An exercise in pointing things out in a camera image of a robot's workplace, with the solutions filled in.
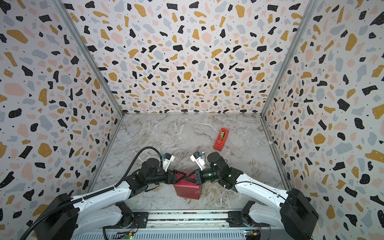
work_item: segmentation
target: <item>terrazzo wallpaper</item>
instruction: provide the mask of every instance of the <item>terrazzo wallpaper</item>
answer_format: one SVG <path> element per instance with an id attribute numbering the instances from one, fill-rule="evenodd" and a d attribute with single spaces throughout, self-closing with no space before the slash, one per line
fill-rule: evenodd
<path id="1" fill-rule="evenodd" d="M 49 1 L 0 8 L 0 239 L 16 240 L 88 190 L 118 115 Z"/>
<path id="2" fill-rule="evenodd" d="M 307 0 L 64 0 L 124 112 L 260 112 Z"/>
<path id="3" fill-rule="evenodd" d="M 384 239 L 383 1 L 319 1 L 265 119 L 319 239 Z"/>

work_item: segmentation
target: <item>red cube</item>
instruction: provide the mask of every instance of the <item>red cube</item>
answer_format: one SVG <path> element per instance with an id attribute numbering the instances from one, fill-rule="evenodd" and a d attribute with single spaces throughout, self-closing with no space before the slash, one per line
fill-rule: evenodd
<path id="1" fill-rule="evenodd" d="M 176 194 L 179 197 L 186 197 L 198 200 L 201 196 L 203 185 L 196 185 L 192 182 L 187 182 L 185 179 L 173 185 Z"/>

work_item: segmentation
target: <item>red tape dispenser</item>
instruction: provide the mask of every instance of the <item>red tape dispenser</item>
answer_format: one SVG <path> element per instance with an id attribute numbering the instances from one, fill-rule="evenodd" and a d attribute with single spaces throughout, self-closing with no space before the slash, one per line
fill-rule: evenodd
<path id="1" fill-rule="evenodd" d="M 229 130 L 222 128 L 219 132 L 219 135 L 217 136 L 216 143 L 214 145 L 214 149 L 216 150 L 223 150 L 225 141 L 227 140 L 229 135 Z"/>

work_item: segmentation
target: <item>marble floor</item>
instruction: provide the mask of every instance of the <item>marble floor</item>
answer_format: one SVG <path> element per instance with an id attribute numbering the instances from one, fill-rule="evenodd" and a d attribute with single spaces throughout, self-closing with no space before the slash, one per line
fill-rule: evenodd
<path id="1" fill-rule="evenodd" d="M 198 166 L 189 156 L 195 151 L 204 151 L 206 155 L 216 151 L 212 147 L 222 127 L 230 131 L 220 152 L 228 165 L 258 181 L 283 189 L 258 115 L 149 114 L 125 116 L 93 190 L 115 184 L 136 153 L 145 146 L 174 155 L 176 159 L 169 169 L 193 171 Z M 145 150 L 131 172 L 140 168 L 149 157 L 156 157 L 156 153 Z M 203 185 L 199 200 L 178 197 L 173 185 L 160 184 L 157 189 L 143 192 L 126 202 L 133 210 L 241 209 L 249 200 L 254 199 L 208 182 Z"/>

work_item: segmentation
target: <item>gray blotch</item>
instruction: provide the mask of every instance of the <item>gray blotch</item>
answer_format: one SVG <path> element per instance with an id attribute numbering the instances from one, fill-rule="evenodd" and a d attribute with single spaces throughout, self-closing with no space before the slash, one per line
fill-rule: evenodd
<path id="1" fill-rule="evenodd" d="M 336 91 L 335 91 L 335 94 L 336 94 L 336 96 L 342 96 L 343 94 L 344 94 L 344 90 L 343 89 L 336 89 Z"/>
<path id="2" fill-rule="evenodd" d="M 7 15 L 4 15 L 3 22 L 8 24 L 9 26 L 14 26 L 15 25 L 15 22 L 10 17 L 8 17 Z"/>
<path id="3" fill-rule="evenodd" d="M 205 61 L 200 61 L 200 63 L 197 65 L 199 67 L 199 71 L 202 71 L 204 70 L 205 68 Z"/>
<path id="4" fill-rule="evenodd" d="M 332 53 L 332 50 L 329 52 L 328 54 L 328 61 L 332 61 L 333 60 L 333 53 Z"/>
<path id="5" fill-rule="evenodd" d="M 361 219 L 361 221 L 364 223 L 364 225 L 367 228 L 370 228 L 372 226 L 371 214 L 372 214 L 372 211 L 369 209 L 367 214 Z"/>
<path id="6" fill-rule="evenodd" d="M 44 128 L 45 130 L 49 131 L 53 127 L 53 124 L 46 118 L 46 116 L 41 115 L 39 117 L 40 120 L 40 127 Z"/>
<path id="7" fill-rule="evenodd" d="M 343 29 L 345 28 L 345 24 L 342 24 L 340 26 L 336 26 L 334 28 L 332 28 L 329 33 L 332 34 L 332 35 L 337 35 L 339 34 Z"/>
<path id="8" fill-rule="evenodd" d="M 190 40 L 188 39 L 188 41 L 187 41 L 185 47 L 188 48 L 190 45 L 192 45 L 192 44 L 191 44 Z"/>
<path id="9" fill-rule="evenodd" d="M 67 85 L 70 85 L 72 83 L 72 80 L 68 75 L 61 75 L 60 81 L 61 81 L 61 83 L 67 84 Z"/>
<path id="10" fill-rule="evenodd" d="M 227 24 L 226 26 L 227 26 L 227 30 L 228 31 L 232 31 L 233 30 L 233 27 L 231 25 Z"/>
<path id="11" fill-rule="evenodd" d="M 264 31 L 264 25 L 265 23 L 263 22 L 263 20 L 259 19 L 259 21 L 257 22 L 257 26 L 260 28 L 261 31 Z"/>
<path id="12" fill-rule="evenodd" d="M 115 10 L 115 12 L 118 12 L 118 13 L 124 11 L 124 1 L 123 1 L 123 0 L 120 0 L 120 1 L 116 4 L 116 6 L 113 8 L 113 10 Z"/>
<path id="13" fill-rule="evenodd" d="M 375 102 L 378 102 L 378 101 L 381 100 L 381 97 L 380 97 L 379 95 L 376 95 L 376 96 L 373 97 L 373 100 L 374 100 Z"/>
<path id="14" fill-rule="evenodd" d="M 341 72 L 341 70 L 343 69 L 343 63 L 344 63 L 344 60 L 342 58 L 336 59 L 336 65 L 335 65 L 336 71 Z"/>
<path id="15" fill-rule="evenodd" d="M 363 187 L 356 187 L 356 190 L 361 192 L 362 194 L 366 193 Z"/>
<path id="16" fill-rule="evenodd" d="M 319 13 L 321 11 L 321 9 L 323 8 L 323 4 L 325 3 L 325 1 L 322 1 L 316 8 L 316 11 Z"/>
<path id="17" fill-rule="evenodd" d="M 275 65 L 273 71 L 274 71 L 274 72 L 278 72 L 278 71 L 280 71 L 282 65 L 283 65 L 283 62 L 282 62 L 282 61 L 278 62 L 278 63 Z"/>
<path id="18" fill-rule="evenodd" d="M 30 99 L 30 98 L 26 98 L 23 100 L 23 104 L 33 105 L 35 102 L 36 102 L 35 100 Z"/>
<path id="19" fill-rule="evenodd" d="M 59 134 L 57 132 L 51 132 L 51 135 L 54 136 L 55 138 L 59 137 Z"/>
<path id="20" fill-rule="evenodd" d="M 11 139 L 8 139 L 7 142 L 16 142 L 18 137 L 17 136 L 10 136 Z"/>
<path id="21" fill-rule="evenodd" d="M 360 27 L 359 35 L 364 35 L 368 30 L 368 25 Z"/>
<path id="22" fill-rule="evenodd" d="M 343 211 L 341 211 L 340 209 L 337 209 L 337 210 L 336 210 L 336 214 L 337 214 L 339 217 L 343 217 L 343 216 L 344 216 Z"/>
<path id="23" fill-rule="evenodd" d="M 139 25 L 132 23 L 132 26 L 136 29 L 136 31 L 141 31 L 141 27 Z"/>
<path id="24" fill-rule="evenodd" d="M 352 109 L 352 114 L 361 116 L 362 113 L 364 112 L 364 108 L 365 107 L 361 107 L 361 108 L 357 108 L 357 109 Z"/>
<path id="25" fill-rule="evenodd" d="M 66 183 L 63 183 L 63 185 L 61 185 L 61 187 L 62 187 L 63 189 L 67 189 L 69 186 L 72 186 L 72 185 L 73 185 L 72 182 L 69 183 L 69 182 L 67 181 Z"/>
<path id="26" fill-rule="evenodd" d="M 325 155 L 327 156 L 332 156 L 332 152 L 333 152 L 333 149 L 331 148 L 330 150 L 328 150 Z"/>
<path id="27" fill-rule="evenodd" d="M 26 64 L 29 64 L 29 65 L 31 65 L 31 64 L 33 63 L 33 60 L 30 59 L 30 58 L 28 58 L 28 57 L 25 57 L 25 58 L 21 58 L 21 57 L 19 57 L 19 59 L 20 59 L 22 62 L 24 62 L 24 63 L 26 63 Z"/>
<path id="28" fill-rule="evenodd" d="M 220 4 L 215 8 L 215 12 L 222 13 L 225 10 L 226 5 L 227 5 L 227 1 L 224 1 L 222 4 Z"/>
<path id="29" fill-rule="evenodd" d="M 153 52 L 153 55 L 159 59 L 159 60 L 163 60 L 164 56 L 163 56 L 163 53 L 161 53 L 160 51 L 156 50 L 155 52 Z"/>
<path id="30" fill-rule="evenodd" d="M 48 55 L 40 50 L 33 50 L 32 51 L 32 56 L 34 57 L 38 57 L 38 58 L 41 58 L 41 59 L 46 59 L 48 57 Z"/>
<path id="31" fill-rule="evenodd" d="M 244 59 L 244 56 L 245 56 L 245 53 L 243 53 L 242 51 L 237 51 L 237 53 L 235 54 L 235 56 L 237 57 L 237 59 L 239 59 L 239 60 L 243 60 L 243 59 Z"/>
<path id="32" fill-rule="evenodd" d="M 324 188 L 320 183 L 316 183 L 316 187 L 317 187 L 317 189 L 319 190 L 319 192 L 321 192 L 321 193 L 327 193 L 328 191 L 327 191 L 327 189 L 326 188 Z"/>
<path id="33" fill-rule="evenodd" d="M 335 150 L 337 152 L 337 154 L 343 154 L 343 153 L 346 153 L 346 152 L 349 152 L 353 149 L 353 146 L 352 144 L 349 142 L 349 143 L 339 143 L 339 145 L 337 145 L 335 147 Z"/>
<path id="34" fill-rule="evenodd" d="M 368 138 L 368 143 L 369 143 L 371 146 L 373 146 L 373 145 L 375 145 L 376 140 L 377 140 L 377 136 L 376 136 L 376 134 L 374 134 L 373 132 L 370 132 L 370 133 L 369 133 L 369 138 Z"/>
<path id="35" fill-rule="evenodd" d="M 18 184 L 17 184 L 16 186 L 14 186 L 13 188 L 6 190 L 5 193 L 9 193 L 9 192 L 21 192 L 21 191 L 24 191 L 24 188 L 25 188 L 25 183 L 18 183 Z"/>
<path id="36" fill-rule="evenodd" d="M 361 80 L 361 78 L 367 74 L 367 65 L 362 65 L 361 67 L 359 67 L 359 69 L 357 70 L 357 74 L 358 74 L 358 77 L 357 77 L 357 80 L 356 82 L 359 82 Z"/>
<path id="37" fill-rule="evenodd" d="M 236 26 L 237 30 L 239 30 L 240 34 L 245 34 L 245 28 L 243 25 L 239 24 Z"/>
<path id="38" fill-rule="evenodd" d="M 94 18 L 94 17 L 91 17 L 91 20 L 93 21 L 93 23 L 99 23 L 100 21 L 99 20 L 97 20 L 96 18 Z"/>

